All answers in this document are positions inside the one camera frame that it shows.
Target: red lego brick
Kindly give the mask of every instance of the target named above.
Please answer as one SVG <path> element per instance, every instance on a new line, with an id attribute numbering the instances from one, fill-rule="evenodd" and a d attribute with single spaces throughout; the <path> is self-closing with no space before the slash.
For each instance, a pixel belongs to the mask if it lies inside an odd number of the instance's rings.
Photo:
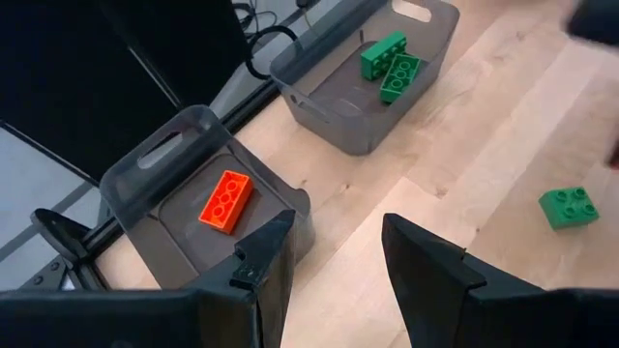
<path id="1" fill-rule="evenodd" d="M 198 220 L 231 235 L 252 191 L 253 183 L 249 176 L 224 171 Z"/>

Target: gray plastic bin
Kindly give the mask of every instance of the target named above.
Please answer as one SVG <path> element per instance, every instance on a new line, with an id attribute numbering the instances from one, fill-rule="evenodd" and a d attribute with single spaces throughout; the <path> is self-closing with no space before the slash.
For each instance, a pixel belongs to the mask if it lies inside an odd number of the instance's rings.
<path id="1" fill-rule="evenodd" d="M 253 181 L 230 236 L 198 221 L 226 169 Z M 211 269 L 282 210 L 296 211 L 297 261 L 313 245 L 308 194 L 288 186 L 206 106 L 181 111 L 114 164 L 103 175 L 101 193 L 162 288 L 178 288 Z"/>
<path id="2" fill-rule="evenodd" d="M 396 13 L 390 0 L 342 0 L 282 52 L 271 76 L 297 122 L 347 154 L 373 151 L 436 80 L 456 29 L 456 7 L 423 2 L 429 22 Z M 379 99 L 382 78 L 361 77 L 360 54 L 397 30 L 422 65 L 412 85 L 386 104 Z"/>

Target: bin handle cutout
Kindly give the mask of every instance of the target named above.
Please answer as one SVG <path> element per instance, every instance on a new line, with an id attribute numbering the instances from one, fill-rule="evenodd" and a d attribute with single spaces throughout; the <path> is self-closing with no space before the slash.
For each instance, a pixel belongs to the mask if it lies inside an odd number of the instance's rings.
<path id="1" fill-rule="evenodd" d="M 179 131 L 172 131 L 168 135 L 153 145 L 144 155 L 137 159 L 137 166 L 140 169 L 148 169 L 160 161 L 165 155 L 169 154 L 174 148 L 183 142 L 183 134 Z"/>
<path id="2" fill-rule="evenodd" d="M 316 109 L 315 107 L 309 105 L 308 103 L 304 102 L 304 101 L 297 101 L 297 97 L 295 97 L 294 95 L 290 95 L 290 100 L 292 102 L 294 102 L 295 104 L 299 105 L 300 108 L 305 109 L 306 111 L 312 113 L 314 116 L 316 116 L 316 118 L 324 123 L 331 123 L 328 119 L 327 116 L 320 110 Z"/>
<path id="3" fill-rule="evenodd" d="M 400 15 L 417 19 L 424 23 L 430 22 L 432 13 L 424 7 L 426 0 L 392 0 L 391 5 Z"/>

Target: lego brick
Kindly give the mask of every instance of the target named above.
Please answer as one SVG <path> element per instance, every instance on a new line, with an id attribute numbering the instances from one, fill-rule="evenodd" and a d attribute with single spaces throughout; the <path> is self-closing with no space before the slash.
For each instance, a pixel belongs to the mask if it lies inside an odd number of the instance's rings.
<path id="1" fill-rule="evenodd" d="M 599 217 L 582 187 L 548 191 L 539 202 L 552 229 L 582 226 Z"/>
<path id="2" fill-rule="evenodd" d="M 227 235 L 232 234 L 252 191 L 249 176 L 225 170 L 198 220 Z"/>
<path id="3" fill-rule="evenodd" d="M 417 57 L 397 54 L 380 85 L 380 100 L 394 102 L 415 79 L 419 64 Z"/>
<path id="4" fill-rule="evenodd" d="M 396 31 L 361 53 L 361 76 L 373 81 L 384 75 L 396 54 L 404 53 L 406 37 Z"/>

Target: wooden floor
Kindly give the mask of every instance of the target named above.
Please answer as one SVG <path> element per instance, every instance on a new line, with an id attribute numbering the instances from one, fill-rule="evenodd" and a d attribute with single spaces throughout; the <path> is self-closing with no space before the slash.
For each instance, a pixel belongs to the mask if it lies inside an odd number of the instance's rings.
<path id="1" fill-rule="evenodd" d="M 619 58 L 562 31 L 572 0 L 459 0 L 441 77 L 380 147 L 349 157 L 279 98 L 238 138 L 311 198 L 282 347 L 410 347 L 387 277 L 382 216 L 398 213 L 546 288 L 619 287 Z M 584 185 L 600 210 L 554 232 L 537 198 Z M 117 288 L 157 287 L 122 238 L 99 259 Z"/>

